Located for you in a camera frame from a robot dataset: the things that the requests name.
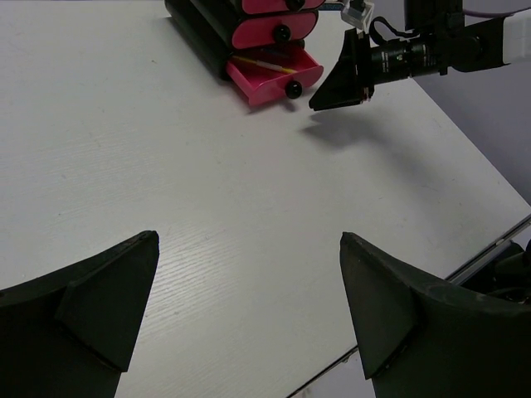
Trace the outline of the blue clear pen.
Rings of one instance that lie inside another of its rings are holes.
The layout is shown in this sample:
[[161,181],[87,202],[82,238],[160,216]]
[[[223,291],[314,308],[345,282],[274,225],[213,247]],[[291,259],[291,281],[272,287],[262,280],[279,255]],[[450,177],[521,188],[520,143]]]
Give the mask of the blue clear pen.
[[269,56],[276,56],[276,57],[284,58],[284,59],[288,59],[290,57],[289,53],[286,53],[284,51],[279,51],[275,48],[269,48],[269,47],[261,48],[260,52],[267,54]]

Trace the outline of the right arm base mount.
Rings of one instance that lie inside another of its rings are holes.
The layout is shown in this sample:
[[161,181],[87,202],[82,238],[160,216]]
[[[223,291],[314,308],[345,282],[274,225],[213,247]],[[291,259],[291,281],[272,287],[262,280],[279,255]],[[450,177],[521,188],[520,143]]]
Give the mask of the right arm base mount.
[[530,305],[530,242],[525,249],[511,242],[508,249],[461,286],[497,299]]

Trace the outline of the yellow pen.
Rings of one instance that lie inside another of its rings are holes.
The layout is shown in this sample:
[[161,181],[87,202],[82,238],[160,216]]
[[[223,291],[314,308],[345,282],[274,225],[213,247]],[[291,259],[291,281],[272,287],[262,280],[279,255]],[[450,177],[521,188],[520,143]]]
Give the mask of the yellow pen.
[[243,56],[233,56],[232,59],[235,61],[246,63],[248,65],[258,66],[262,69],[273,70],[273,71],[280,72],[280,73],[287,74],[287,75],[296,73],[296,70],[294,69],[286,68],[284,66],[280,66],[277,64],[272,64],[266,61],[255,60],[255,59],[251,59],[251,58],[247,58]]

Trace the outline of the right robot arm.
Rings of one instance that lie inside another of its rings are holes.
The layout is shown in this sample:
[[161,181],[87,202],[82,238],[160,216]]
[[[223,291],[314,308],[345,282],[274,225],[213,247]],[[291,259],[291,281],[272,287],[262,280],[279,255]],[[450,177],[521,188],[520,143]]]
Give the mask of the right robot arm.
[[[369,101],[377,85],[422,75],[490,70],[530,59],[530,11],[467,11],[461,1],[406,1],[405,29],[373,15],[368,1],[345,1],[339,59],[309,101],[314,111]],[[466,24],[468,16],[478,18]]]

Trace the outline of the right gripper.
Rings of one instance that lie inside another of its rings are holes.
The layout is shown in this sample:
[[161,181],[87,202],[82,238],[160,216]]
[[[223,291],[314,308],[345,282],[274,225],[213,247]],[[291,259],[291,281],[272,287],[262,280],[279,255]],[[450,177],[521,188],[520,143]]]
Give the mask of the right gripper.
[[314,111],[361,104],[374,86],[430,75],[441,69],[441,57],[425,39],[392,40],[370,46],[369,36],[355,28],[344,33],[339,59],[309,100]]

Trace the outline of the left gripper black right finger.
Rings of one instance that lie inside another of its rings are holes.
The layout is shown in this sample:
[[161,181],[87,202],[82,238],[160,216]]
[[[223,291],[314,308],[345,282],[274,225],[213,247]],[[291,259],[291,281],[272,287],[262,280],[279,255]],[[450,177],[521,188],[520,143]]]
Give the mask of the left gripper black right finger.
[[440,279],[353,233],[339,262],[376,396],[529,396],[530,305]]

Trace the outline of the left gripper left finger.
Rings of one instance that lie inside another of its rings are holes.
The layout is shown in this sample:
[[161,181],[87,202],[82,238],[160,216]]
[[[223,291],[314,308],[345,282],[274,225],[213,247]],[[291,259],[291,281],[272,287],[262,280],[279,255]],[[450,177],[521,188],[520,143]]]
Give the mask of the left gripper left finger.
[[113,397],[128,371],[159,258],[143,231],[1,292],[3,397]]

